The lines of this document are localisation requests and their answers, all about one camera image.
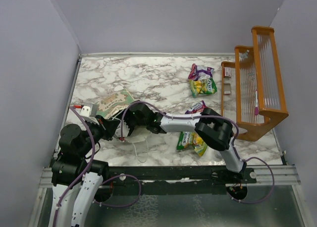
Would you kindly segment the green illustrated paper bag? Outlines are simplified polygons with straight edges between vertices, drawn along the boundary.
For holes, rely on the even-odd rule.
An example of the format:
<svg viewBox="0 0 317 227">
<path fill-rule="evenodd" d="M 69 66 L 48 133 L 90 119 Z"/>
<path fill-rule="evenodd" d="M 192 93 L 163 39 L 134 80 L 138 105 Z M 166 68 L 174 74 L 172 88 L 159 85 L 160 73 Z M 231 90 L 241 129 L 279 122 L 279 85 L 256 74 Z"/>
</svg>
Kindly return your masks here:
<svg viewBox="0 0 317 227">
<path fill-rule="evenodd" d="M 131 93 L 122 89 L 99 101 L 97 114 L 105 119 L 121 120 L 124 110 L 134 101 L 136 100 Z M 140 163 L 145 163 L 149 157 L 149 134 L 145 127 L 138 127 L 132 135 L 124 139 L 125 143 L 133 145 L 136 159 Z"/>
</svg>

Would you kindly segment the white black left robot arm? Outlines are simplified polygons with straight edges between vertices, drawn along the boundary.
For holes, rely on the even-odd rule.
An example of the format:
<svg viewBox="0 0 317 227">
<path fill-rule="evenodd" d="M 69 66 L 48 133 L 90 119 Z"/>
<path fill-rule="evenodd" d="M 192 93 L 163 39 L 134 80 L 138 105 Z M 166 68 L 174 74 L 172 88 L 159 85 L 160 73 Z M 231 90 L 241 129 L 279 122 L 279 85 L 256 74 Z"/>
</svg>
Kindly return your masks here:
<svg viewBox="0 0 317 227">
<path fill-rule="evenodd" d="M 92 144 L 101 139 L 112 140 L 119 120 L 97 116 L 97 123 L 85 122 L 89 131 L 77 124 L 68 124 L 60 132 L 60 152 L 52 165 L 53 204 L 49 226 L 82 227 L 94 200 L 106 201 L 113 192 L 107 162 L 88 161 Z"/>
</svg>

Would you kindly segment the green yellow snack bag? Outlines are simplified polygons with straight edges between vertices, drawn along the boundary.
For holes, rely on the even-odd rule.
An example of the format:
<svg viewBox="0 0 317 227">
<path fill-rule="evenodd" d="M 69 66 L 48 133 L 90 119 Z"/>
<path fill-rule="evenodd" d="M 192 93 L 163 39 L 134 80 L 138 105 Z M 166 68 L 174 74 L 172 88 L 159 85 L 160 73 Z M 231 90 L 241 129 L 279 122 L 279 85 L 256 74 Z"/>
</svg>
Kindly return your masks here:
<svg viewBox="0 0 317 227">
<path fill-rule="evenodd" d="M 181 132 L 176 150 L 184 150 L 186 148 L 193 148 L 196 154 L 200 157 L 204 155 L 207 144 L 202 140 L 202 138 L 195 132 Z"/>
</svg>

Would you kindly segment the green yellow candy bag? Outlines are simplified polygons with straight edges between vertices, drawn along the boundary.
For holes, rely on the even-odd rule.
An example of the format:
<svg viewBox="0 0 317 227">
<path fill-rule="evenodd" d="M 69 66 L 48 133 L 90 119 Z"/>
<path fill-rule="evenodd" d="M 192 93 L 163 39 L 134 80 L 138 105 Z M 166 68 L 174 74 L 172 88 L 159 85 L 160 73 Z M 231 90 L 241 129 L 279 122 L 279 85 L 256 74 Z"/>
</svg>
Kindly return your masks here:
<svg viewBox="0 0 317 227">
<path fill-rule="evenodd" d="M 212 78 L 189 81 L 191 94 L 194 98 L 213 95 L 217 92 L 217 86 Z"/>
</svg>

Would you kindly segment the purple raspberry candy bag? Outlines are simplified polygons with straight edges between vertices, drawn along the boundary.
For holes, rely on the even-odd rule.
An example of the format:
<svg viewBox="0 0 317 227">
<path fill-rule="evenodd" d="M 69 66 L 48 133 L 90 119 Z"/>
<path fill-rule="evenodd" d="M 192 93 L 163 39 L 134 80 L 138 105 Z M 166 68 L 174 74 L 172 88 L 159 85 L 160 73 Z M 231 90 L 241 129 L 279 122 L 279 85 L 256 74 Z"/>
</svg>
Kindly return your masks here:
<svg viewBox="0 0 317 227">
<path fill-rule="evenodd" d="M 205 102 L 203 100 L 194 103 L 185 114 L 196 114 L 202 112 L 205 108 L 207 108 Z"/>
</svg>

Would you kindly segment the purple white snack bag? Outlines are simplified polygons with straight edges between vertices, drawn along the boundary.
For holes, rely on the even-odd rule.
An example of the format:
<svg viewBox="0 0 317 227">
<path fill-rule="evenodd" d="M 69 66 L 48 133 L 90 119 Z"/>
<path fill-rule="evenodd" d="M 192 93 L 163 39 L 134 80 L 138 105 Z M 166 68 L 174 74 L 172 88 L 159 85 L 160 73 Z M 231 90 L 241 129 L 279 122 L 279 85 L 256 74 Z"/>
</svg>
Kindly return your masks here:
<svg viewBox="0 0 317 227">
<path fill-rule="evenodd" d="M 191 71 L 188 75 L 188 80 L 198 81 L 212 78 L 214 68 L 192 64 Z"/>
</svg>

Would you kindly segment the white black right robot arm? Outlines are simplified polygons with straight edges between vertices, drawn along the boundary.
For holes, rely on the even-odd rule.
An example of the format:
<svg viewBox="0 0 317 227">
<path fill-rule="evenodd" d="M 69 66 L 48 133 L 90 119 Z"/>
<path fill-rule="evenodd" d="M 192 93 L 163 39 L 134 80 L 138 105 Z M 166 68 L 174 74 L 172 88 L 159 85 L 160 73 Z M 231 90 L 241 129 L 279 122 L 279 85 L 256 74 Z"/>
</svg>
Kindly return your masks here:
<svg viewBox="0 0 317 227">
<path fill-rule="evenodd" d="M 239 135 L 238 125 L 231 119 L 205 108 L 201 113 L 164 113 L 154 105 L 135 101 L 123 112 L 120 125 L 125 117 L 140 121 L 152 133 L 195 132 L 208 147 L 219 151 L 225 161 L 227 176 L 231 182 L 239 183 L 245 178 L 246 162 L 239 156 L 234 142 Z"/>
</svg>

